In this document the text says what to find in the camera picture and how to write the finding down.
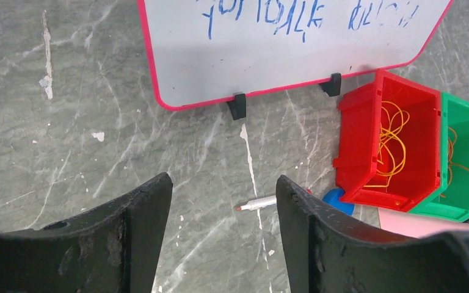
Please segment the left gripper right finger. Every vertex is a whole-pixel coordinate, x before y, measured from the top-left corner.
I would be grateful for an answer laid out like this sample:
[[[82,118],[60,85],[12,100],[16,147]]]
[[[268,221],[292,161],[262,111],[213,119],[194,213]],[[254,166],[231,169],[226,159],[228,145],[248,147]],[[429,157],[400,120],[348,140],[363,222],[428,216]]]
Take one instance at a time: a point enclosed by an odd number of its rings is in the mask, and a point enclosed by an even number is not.
[[[469,292],[469,231],[416,239],[346,215],[287,176],[275,191],[292,292]]]

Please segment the red plastic bin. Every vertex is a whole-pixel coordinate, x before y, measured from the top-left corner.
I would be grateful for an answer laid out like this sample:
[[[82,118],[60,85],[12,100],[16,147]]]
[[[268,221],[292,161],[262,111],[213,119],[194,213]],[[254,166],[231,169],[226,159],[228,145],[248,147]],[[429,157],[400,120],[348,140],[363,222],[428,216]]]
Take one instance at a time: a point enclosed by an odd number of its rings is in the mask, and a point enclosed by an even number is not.
[[[343,202],[407,212],[442,186],[442,94],[389,73],[343,96],[333,165]]]

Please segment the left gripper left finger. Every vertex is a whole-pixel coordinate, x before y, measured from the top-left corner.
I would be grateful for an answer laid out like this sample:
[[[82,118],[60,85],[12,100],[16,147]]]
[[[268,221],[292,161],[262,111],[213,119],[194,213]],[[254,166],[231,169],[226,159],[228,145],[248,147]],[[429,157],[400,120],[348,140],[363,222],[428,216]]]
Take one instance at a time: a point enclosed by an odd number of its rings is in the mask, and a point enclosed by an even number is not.
[[[0,233],[0,292],[150,292],[172,187],[161,173],[74,217]]]

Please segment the green plastic bin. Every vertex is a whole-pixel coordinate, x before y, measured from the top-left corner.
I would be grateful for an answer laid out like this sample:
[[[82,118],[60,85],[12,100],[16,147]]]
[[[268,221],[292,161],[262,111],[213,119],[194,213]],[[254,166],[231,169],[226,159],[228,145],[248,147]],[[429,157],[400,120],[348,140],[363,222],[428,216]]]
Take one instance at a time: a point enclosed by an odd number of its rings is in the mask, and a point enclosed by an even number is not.
[[[410,213],[455,222],[469,219],[469,101],[442,94],[442,186]]]

